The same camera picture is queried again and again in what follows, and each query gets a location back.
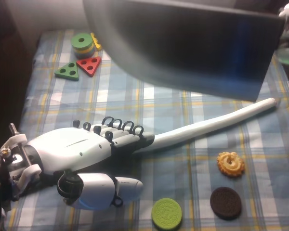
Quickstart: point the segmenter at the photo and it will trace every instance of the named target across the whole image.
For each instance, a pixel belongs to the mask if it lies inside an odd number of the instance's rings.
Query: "white rod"
[[[167,146],[174,145],[176,143],[183,142],[190,138],[200,136],[227,126],[236,124],[250,118],[260,112],[266,111],[276,106],[274,98],[262,100],[258,103],[254,103],[250,106],[239,109],[235,112],[220,116],[217,118],[201,121],[191,125],[187,125],[182,128],[178,128],[172,131],[168,131],[155,136],[154,142],[145,148],[142,148],[138,152],[146,152]]]

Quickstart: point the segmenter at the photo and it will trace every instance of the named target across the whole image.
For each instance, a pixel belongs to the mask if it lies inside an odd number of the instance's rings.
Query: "green triangle block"
[[[65,66],[56,70],[54,74],[57,78],[65,78],[73,81],[79,80],[76,62],[66,64]]]

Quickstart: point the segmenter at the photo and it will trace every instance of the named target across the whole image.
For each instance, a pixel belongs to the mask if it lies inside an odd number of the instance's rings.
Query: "plaid tablecloth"
[[[41,37],[20,127],[29,140],[70,127],[74,119],[95,124],[106,115],[159,134],[250,104],[140,82],[104,51],[95,53],[103,60],[94,77],[79,69],[78,82],[55,78],[54,70],[76,60],[70,44],[75,33],[55,31]],[[136,154],[121,173],[143,182],[139,201],[105,211],[77,210],[64,204],[55,186],[46,187],[13,203],[5,226],[11,231],[155,230],[152,206],[169,197],[182,208],[180,230],[289,230],[289,82],[275,58],[259,100],[270,97],[280,102],[275,111],[167,150]],[[241,178],[230,179],[218,170],[216,157],[224,151],[244,159]],[[221,186],[233,188],[242,199],[236,220],[221,220],[211,210],[211,192]]]

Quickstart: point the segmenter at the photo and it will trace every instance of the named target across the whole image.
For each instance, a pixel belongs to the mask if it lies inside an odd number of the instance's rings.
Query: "golden brown cookie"
[[[241,176],[245,169],[244,161],[236,153],[219,153],[217,166],[223,174],[230,177]]]

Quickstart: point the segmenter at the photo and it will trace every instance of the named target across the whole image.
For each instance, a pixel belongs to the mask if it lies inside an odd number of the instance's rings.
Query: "red triangle block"
[[[101,57],[91,57],[89,59],[81,59],[76,61],[77,65],[89,76],[93,76],[99,64],[101,63]]]

